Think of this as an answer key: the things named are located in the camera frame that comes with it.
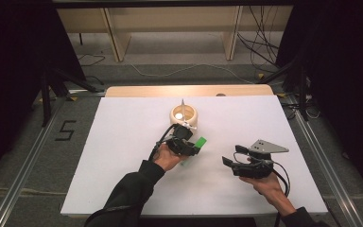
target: printed number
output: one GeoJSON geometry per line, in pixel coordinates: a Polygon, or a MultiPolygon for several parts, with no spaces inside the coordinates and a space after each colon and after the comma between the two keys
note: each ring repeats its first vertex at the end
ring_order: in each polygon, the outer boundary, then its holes
{"type": "Polygon", "coordinates": [[[69,141],[69,140],[72,139],[72,135],[73,135],[73,133],[75,131],[74,130],[65,130],[64,126],[67,123],[76,123],[76,121],[75,120],[65,120],[65,121],[63,121],[63,124],[61,125],[61,128],[60,128],[59,132],[67,132],[67,133],[69,133],[69,136],[67,138],[57,138],[57,139],[55,139],[55,141],[69,141]]]}

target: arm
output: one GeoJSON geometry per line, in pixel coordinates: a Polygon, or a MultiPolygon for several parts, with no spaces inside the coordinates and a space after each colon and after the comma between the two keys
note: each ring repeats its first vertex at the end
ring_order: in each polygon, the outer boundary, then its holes
{"type": "Polygon", "coordinates": [[[287,196],[285,196],[276,174],[271,173],[263,179],[240,177],[240,180],[252,184],[253,188],[278,210],[286,227],[328,226],[323,222],[316,223],[305,208],[301,207],[296,210],[287,196]]]}
{"type": "Polygon", "coordinates": [[[137,226],[144,204],[153,193],[154,185],[166,171],[185,158],[174,154],[167,145],[162,144],[154,155],[153,162],[143,161],[138,172],[125,175],[113,189],[104,206],[104,209],[123,208],[96,216],[86,222],[86,226],[137,226]]]}

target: person's right hand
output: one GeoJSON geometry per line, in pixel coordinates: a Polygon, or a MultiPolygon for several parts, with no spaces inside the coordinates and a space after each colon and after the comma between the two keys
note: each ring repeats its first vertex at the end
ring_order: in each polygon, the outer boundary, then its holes
{"type": "Polygon", "coordinates": [[[283,217],[296,212],[293,204],[285,196],[278,177],[273,172],[268,177],[262,179],[240,177],[240,180],[252,184],[253,188],[262,194],[269,204],[273,205],[283,217]]]}

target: wooden edge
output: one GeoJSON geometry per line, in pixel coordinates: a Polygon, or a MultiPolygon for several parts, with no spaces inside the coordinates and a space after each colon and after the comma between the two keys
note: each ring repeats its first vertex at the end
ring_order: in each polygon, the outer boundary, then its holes
{"type": "Polygon", "coordinates": [[[167,85],[115,86],[108,88],[105,97],[150,96],[273,96],[267,84],[243,85],[167,85]]]}

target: person's left hand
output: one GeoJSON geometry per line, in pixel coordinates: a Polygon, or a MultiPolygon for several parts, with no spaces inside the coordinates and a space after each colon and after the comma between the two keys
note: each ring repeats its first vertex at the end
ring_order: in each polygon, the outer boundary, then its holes
{"type": "Polygon", "coordinates": [[[158,151],[154,154],[153,162],[164,169],[169,171],[180,161],[186,160],[188,156],[175,154],[167,144],[161,144],[158,151]]]}

